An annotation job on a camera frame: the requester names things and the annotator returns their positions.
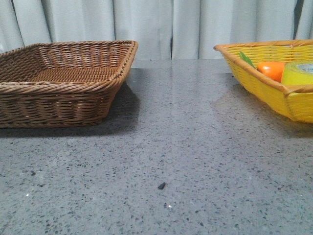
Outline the white curtain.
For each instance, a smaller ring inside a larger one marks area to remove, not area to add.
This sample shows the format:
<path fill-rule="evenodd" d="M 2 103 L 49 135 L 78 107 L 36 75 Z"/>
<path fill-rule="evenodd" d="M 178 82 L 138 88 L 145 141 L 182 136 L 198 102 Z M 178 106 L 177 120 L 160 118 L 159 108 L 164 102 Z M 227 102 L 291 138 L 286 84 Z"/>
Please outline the white curtain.
<path fill-rule="evenodd" d="M 215 59 L 217 44 L 310 39 L 310 0 L 3 0 L 0 50 L 135 40 L 137 59 Z"/>

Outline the orange toy carrot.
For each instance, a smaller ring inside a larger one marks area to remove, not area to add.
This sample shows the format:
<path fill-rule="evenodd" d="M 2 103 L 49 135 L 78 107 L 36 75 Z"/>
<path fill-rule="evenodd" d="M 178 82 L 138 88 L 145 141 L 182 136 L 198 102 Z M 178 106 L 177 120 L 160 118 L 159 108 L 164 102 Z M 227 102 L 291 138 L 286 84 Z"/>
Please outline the orange toy carrot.
<path fill-rule="evenodd" d="M 239 57 L 247 62 L 249 65 L 251 65 L 253 68 L 255 68 L 257 71 L 262 73 L 263 75 L 271 78 L 272 80 L 276 82 L 281 82 L 283 77 L 283 72 L 286 63 L 285 62 L 276 62 L 276 61 L 264 61 L 257 64 L 257 66 L 254 66 L 252 60 L 245 55 L 242 51 L 238 52 Z"/>

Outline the small black debris piece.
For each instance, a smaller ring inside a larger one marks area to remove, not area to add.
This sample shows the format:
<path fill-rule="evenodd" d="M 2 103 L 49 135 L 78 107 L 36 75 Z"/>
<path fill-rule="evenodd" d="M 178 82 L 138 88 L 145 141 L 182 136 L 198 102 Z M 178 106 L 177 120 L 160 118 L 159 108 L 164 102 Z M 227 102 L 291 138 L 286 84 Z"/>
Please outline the small black debris piece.
<path fill-rule="evenodd" d="M 165 188 L 165 186 L 166 186 L 166 183 L 163 182 L 163 183 L 161 183 L 157 188 L 160 189 L 160 190 L 162 190 L 162 189 Z"/>

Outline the yellow tape roll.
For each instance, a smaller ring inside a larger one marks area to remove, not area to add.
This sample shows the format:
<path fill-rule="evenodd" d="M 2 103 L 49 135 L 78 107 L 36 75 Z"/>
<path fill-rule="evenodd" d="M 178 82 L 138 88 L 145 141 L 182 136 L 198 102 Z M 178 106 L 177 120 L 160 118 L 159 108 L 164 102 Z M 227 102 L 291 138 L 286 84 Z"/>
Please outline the yellow tape roll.
<path fill-rule="evenodd" d="M 308 85 L 313 83 L 313 62 L 288 62 L 284 65 L 283 85 Z"/>

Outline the brown wicker basket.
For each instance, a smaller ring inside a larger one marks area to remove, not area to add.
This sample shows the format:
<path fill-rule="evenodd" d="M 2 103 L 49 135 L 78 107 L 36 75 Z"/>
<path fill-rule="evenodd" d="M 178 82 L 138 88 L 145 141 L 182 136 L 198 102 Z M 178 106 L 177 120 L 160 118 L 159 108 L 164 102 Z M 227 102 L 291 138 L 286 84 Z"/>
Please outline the brown wicker basket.
<path fill-rule="evenodd" d="M 126 80 L 133 40 L 38 43 L 0 56 L 1 128 L 102 122 Z"/>

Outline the yellow wicker basket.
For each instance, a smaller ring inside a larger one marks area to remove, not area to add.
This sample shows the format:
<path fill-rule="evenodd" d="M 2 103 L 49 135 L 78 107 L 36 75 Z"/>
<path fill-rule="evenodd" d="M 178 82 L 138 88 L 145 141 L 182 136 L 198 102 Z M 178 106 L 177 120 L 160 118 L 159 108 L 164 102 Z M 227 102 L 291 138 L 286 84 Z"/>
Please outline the yellow wicker basket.
<path fill-rule="evenodd" d="M 272 110 L 293 121 L 313 121 L 311 84 L 284 85 L 256 69 L 263 61 L 310 61 L 313 58 L 311 39 L 219 44 L 214 50 L 223 55 L 238 82 Z"/>

